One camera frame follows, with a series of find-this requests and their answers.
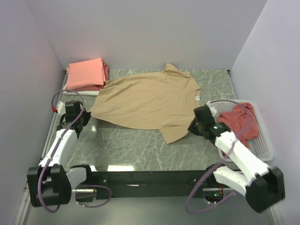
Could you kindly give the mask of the tan t-shirt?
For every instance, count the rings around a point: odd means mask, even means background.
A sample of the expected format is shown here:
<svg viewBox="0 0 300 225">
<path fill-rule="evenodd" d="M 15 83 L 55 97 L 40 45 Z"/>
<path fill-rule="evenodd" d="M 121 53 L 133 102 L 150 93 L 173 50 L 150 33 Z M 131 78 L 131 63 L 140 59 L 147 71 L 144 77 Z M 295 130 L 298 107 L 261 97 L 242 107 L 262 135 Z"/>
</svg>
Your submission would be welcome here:
<svg viewBox="0 0 300 225">
<path fill-rule="evenodd" d="M 188 71 L 168 63 L 161 72 L 110 80 L 90 109 L 92 117 L 112 124 L 158 130 L 167 144 L 188 134 L 200 105 L 201 87 Z"/>
</svg>

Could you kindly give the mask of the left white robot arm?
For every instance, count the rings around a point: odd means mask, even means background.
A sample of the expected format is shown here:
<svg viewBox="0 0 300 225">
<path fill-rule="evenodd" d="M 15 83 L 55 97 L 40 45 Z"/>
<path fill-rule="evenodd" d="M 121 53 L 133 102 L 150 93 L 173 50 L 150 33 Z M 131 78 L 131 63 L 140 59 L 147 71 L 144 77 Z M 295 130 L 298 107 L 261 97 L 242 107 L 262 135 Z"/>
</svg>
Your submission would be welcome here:
<svg viewBox="0 0 300 225">
<path fill-rule="evenodd" d="M 94 177 L 89 165 L 76 165 L 66 172 L 68 155 L 91 114 L 78 100 L 65 103 L 65 113 L 57 126 L 56 137 L 45 158 L 27 171 L 30 201 L 33 207 L 68 204 L 77 186 L 89 188 Z"/>
</svg>

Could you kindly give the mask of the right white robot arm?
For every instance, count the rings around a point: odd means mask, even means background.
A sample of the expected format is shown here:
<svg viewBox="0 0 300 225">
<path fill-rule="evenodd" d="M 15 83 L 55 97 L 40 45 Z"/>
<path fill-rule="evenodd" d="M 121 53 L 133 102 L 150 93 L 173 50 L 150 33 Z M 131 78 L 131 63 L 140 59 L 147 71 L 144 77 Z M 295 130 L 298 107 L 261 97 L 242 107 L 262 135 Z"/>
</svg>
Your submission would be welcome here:
<svg viewBox="0 0 300 225">
<path fill-rule="evenodd" d="M 233 192 L 243 195 L 249 206 L 258 213 L 285 199 L 283 172 L 251 153 L 226 124 L 215 122 L 215 112 L 209 105 L 195 108 L 195 117 L 188 130 L 204 137 L 223 151 L 241 172 L 229 169 L 223 165 L 223 160 L 212 165 L 197 181 L 186 203 L 191 202 L 204 181 L 211 187 L 219 184 L 230 187 Z"/>
</svg>

